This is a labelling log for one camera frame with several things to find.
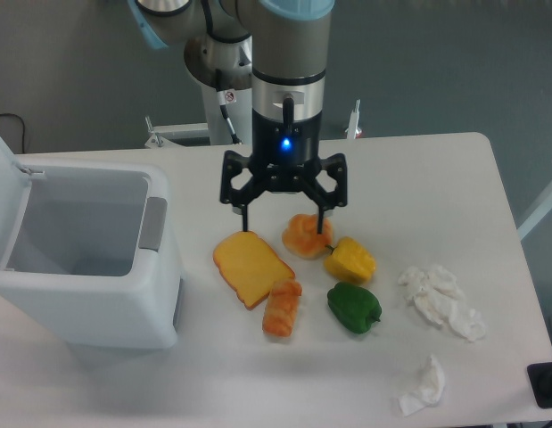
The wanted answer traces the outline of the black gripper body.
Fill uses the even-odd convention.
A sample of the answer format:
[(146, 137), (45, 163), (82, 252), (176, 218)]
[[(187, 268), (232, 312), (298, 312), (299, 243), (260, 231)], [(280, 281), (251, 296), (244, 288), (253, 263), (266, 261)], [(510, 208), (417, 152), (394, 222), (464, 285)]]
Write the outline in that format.
[(268, 119), (252, 113), (253, 181), (271, 193), (298, 193), (301, 184), (316, 185), (321, 171), (318, 157), (322, 115), (293, 122)]

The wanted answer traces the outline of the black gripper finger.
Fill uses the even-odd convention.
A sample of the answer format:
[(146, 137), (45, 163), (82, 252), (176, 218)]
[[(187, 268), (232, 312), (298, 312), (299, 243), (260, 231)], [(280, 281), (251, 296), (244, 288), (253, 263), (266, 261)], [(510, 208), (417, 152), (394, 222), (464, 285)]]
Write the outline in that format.
[[(248, 207), (268, 189), (268, 165), (255, 161), (254, 156), (244, 157), (228, 150), (224, 153), (219, 201), (232, 206), (233, 211), (242, 216), (242, 230), (249, 230)], [(240, 188), (233, 187), (232, 180), (247, 169), (251, 177)]]
[[(326, 190), (318, 181), (324, 173), (331, 184)], [(347, 162), (343, 153), (336, 153), (328, 158), (316, 157), (303, 165), (300, 172), (301, 191), (317, 205), (317, 233), (323, 234), (325, 214), (337, 207), (347, 205)]]

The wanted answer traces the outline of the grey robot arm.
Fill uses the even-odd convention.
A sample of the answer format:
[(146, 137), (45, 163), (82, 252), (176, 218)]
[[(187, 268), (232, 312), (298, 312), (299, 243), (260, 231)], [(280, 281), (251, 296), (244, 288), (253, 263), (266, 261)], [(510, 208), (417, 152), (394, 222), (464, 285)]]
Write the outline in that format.
[(265, 192), (303, 193), (318, 216), (348, 202), (342, 154), (318, 154), (331, 28), (330, 1), (133, 1), (147, 43), (184, 45), (224, 156), (220, 196), (242, 216)]

